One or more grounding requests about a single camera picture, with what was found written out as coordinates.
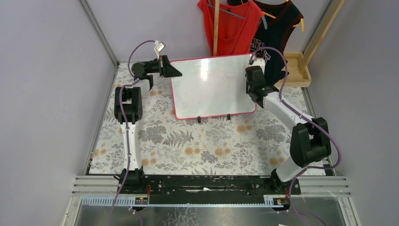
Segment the pink framed whiteboard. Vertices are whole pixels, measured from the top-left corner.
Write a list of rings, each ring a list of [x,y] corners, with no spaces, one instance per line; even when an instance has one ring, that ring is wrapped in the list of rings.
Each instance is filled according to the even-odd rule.
[[[171,61],[182,73],[172,77],[175,116],[179,120],[253,113],[246,93],[250,54]]]

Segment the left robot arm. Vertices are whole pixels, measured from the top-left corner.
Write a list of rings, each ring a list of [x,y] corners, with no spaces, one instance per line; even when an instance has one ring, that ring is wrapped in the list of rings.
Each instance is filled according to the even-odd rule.
[[[142,94],[153,88],[155,73],[161,78],[181,77],[182,73],[171,65],[166,55],[137,62],[130,67],[133,83],[115,89],[114,116],[120,124],[124,142],[124,167],[119,178],[119,188],[125,185],[145,185],[142,158],[139,151],[138,130],[143,117]]]

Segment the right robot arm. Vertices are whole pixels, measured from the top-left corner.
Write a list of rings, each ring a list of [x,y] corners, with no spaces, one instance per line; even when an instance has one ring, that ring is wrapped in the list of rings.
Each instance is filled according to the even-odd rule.
[[[290,157],[274,169],[271,178],[276,185],[291,181],[314,162],[331,154],[328,126],[323,118],[312,118],[288,102],[274,86],[266,84],[260,66],[245,69],[246,93],[261,108],[273,113],[291,129]]]

